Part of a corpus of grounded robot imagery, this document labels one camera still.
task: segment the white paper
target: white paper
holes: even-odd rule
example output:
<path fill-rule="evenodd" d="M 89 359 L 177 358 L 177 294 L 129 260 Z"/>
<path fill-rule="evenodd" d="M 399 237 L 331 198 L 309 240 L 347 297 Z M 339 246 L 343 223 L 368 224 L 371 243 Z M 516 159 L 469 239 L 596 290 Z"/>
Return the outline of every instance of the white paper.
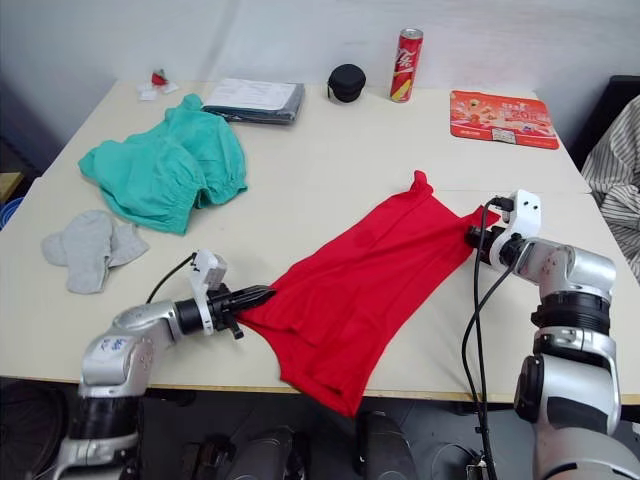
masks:
<path fill-rule="evenodd" d="M 166 85 L 163 85 L 160 88 L 162 90 L 162 93 L 164 93 L 165 95 L 169 95 L 171 92 L 175 92 L 180 87 L 178 85 L 176 85 L 175 83 L 173 83 L 173 82 L 169 82 L 169 83 L 167 83 Z"/>
<path fill-rule="evenodd" d="M 138 90 L 138 100 L 142 100 L 143 102 L 153 101 L 158 96 L 158 91 L 151 82 L 141 83 L 136 89 Z"/>
<path fill-rule="evenodd" d="M 225 78 L 205 102 L 215 107 L 280 110 L 291 97 L 294 83 L 271 83 Z"/>
<path fill-rule="evenodd" d="M 498 142 L 516 143 L 516 134 L 511 130 L 503 130 L 501 128 L 492 128 L 491 135 L 493 140 Z"/>

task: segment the red cloth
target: red cloth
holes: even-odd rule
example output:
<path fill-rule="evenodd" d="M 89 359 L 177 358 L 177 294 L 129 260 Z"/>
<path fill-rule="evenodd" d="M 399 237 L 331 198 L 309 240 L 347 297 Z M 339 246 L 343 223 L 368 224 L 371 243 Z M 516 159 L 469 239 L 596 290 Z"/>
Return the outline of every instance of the red cloth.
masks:
<path fill-rule="evenodd" d="M 276 295 L 241 318 L 269 342 L 283 381 L 343 415 L 355 415 L 396 331 L 469 257 L 464 234 L 481 222 L 481 208 L 459 218 L 423 172 L 414 177 L 409 191 L 291 267 L 273 284 Z"/>

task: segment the striped cloth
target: striped cloth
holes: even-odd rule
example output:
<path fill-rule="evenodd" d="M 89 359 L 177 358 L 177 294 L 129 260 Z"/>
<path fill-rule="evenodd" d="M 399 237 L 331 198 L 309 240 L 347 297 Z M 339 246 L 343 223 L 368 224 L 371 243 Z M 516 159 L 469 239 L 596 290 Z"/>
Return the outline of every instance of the striped cloth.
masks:
<path fill-rule="evenodd" d="M 582 175 L 640 282 L 640 96 L 593 148 Z"/>

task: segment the red item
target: red item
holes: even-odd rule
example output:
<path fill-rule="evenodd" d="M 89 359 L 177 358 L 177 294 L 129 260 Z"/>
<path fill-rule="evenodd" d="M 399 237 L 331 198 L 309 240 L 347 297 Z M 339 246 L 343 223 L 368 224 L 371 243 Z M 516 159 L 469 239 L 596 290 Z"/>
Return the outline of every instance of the red item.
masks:
<path fill-rule="evenodd" d="M 273 284 L 276 295 L 241 318 L 269 342 L 283 381 L 344 415 L 355 415 L 396 331 L 469 257 L 464 234 L 481 222 L 481 208 L 459 218 L 423 172 L 414 176 L 409 191 L 296 263 Z"/>
<path fill-rule="evenodd" d="M 406 102 L 411 98 L 422 50 L 422 37 L 422 32 L 416 28 L 405 28 L 400 32 L 389 94 L 394 102 Z"/>
<path fill-rule="evenodd" d="M 162 87 L 163 85 L 166 85 L 167 83 L 169 83 L 167 81 L 167 79 L 156 72 L 153 72 L 153 74 L 151 74 L 151 84 L 155 85 L 156 87 Z"/>
<path fill-rule="evenodd" d="M 547 106 L 531 98 L 453 90 L 449 122 L 456 137 L 551 149 L 560 145 Z"/>

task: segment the white bracket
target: white bracket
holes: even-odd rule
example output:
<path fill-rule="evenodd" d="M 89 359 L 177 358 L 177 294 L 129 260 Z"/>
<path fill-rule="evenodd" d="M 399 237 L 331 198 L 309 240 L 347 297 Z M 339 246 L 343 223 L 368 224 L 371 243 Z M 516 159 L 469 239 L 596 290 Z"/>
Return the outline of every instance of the white bracket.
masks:
<path fill-rule="evenodd" d="M 542 205 L 540 197 L 526 190 L 517 190 L 509 198 L 513 200 L 513 210 L 502 212 L 502 219 L 507 224 L 504 232 L 498 235 L 489 250 L 489 262 L 495 270 L 505 270 L 500 263 L 500 250 L 511 239 L 514 233 L 522 238 L 535 237 L 542 225 Z"/>
<path fill-rule="evenodd" d="M 213 319 L 207 305 L 207 291 L 217 290 L 227 272 L 227 262 L 211 251 L 198 250 L 193 259 L 192 271 L 189 282 L 193 290 L 193 299 L 196 301 L 205 335 L 213 333 Z"/>

